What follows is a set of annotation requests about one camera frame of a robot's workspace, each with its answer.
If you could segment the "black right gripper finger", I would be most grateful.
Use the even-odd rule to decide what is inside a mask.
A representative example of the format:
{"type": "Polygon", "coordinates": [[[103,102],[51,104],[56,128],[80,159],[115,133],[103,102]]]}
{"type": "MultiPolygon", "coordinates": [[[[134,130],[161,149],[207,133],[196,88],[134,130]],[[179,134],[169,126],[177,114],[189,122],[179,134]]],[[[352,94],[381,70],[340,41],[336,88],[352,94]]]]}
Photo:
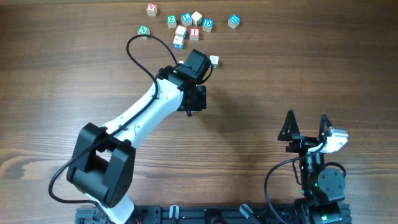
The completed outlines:
{"type": "Polygon", "coordinates": [[[332,124],[331,124],[330,120],[328,119],[328,116],[326,114],[321,115],[319,134],[318,134],[319,140],[324,140],[324,138],[327,137],[328,128],[331,126],[332,126],[332,124]]]}
{"type": "Polygon", "coordinates": [[[277,137],[279,141],[293,141],[300,138],[300,131],[293,110],[287,112],[284,125],[277,137]]]}

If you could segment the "green sided wooden block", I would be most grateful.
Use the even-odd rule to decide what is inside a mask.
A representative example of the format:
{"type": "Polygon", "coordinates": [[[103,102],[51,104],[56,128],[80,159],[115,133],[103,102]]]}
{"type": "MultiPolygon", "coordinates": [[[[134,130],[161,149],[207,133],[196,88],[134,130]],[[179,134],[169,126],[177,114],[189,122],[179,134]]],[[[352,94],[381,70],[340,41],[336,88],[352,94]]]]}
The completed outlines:
{"type": "Polygon", "coordinates": [[[213,68],[218,68],[219,67],[219,56],[216,55],[210,55],[209,57],[211,64],[213,68]]]}

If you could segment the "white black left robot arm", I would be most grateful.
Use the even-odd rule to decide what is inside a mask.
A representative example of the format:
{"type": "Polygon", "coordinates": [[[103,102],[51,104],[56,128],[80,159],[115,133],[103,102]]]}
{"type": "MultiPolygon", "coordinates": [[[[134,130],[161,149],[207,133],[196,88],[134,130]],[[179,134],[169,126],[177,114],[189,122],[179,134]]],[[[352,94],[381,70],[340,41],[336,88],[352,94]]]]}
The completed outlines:
{"type": "Polygon", "coordinates": [[[206,108],[209,56],[192,50],[184,63],[161,68],[149,90],[127,111],[101,127],[88,123],[78,135],[67,180],[94,203],[90,223],[128,223],[135,205],[126,192],[136,151],[169,114],[206,108]]]}

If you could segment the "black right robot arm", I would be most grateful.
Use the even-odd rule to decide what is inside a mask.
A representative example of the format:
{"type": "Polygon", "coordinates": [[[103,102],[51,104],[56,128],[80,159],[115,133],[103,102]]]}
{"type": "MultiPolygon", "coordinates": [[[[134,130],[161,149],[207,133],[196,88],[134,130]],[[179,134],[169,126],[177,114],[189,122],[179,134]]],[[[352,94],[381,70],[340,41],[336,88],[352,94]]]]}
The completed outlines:
{"type": "Polygon", "coordinates": [[[295,223],[341,223],[345,199],[345,168],[337,162],[325,162],[324,155],[339,151],[348,142],[344,129],[333,127],[321,115],[318,137],[302,136],[295,114],[287,112],[278,140],[287,141],[287,152],[297,153],[303,198],[294,203],[295,223]]]}

